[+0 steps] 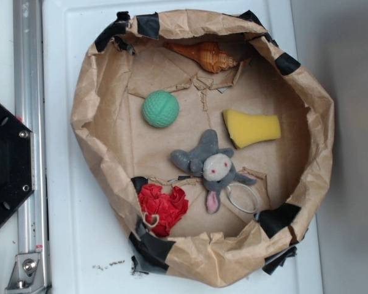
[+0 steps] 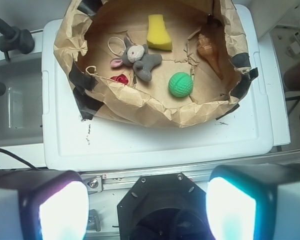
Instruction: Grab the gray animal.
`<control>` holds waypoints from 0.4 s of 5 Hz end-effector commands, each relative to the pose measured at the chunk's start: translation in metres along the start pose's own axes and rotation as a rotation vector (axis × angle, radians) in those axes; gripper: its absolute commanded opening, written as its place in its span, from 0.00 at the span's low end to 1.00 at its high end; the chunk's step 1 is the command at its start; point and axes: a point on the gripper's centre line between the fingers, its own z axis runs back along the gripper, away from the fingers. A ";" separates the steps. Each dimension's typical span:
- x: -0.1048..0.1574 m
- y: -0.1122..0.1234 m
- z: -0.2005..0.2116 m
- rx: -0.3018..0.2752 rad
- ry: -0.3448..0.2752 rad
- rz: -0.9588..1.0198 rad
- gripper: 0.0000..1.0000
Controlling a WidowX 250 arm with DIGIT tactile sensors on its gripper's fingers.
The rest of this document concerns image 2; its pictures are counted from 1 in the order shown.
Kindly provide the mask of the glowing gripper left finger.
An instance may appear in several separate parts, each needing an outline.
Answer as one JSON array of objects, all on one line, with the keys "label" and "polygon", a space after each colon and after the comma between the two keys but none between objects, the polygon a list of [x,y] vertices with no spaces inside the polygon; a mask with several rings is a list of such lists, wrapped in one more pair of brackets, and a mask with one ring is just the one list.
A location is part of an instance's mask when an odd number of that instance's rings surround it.
[{"label": "glowing gripper left finger", "polygon": [[77,172],[0,170],[0,240],[82,240],[88,217]]}]

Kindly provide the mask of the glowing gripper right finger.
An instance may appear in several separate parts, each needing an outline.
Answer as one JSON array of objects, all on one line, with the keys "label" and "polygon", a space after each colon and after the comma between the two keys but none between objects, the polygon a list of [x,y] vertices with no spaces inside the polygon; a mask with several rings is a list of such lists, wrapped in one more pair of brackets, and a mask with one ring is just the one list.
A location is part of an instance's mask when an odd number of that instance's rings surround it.
[{"label": "glowing gripper right finger", "polygon": [[217,166],[206,213],[217,240],[300,240],[300,163]]}]

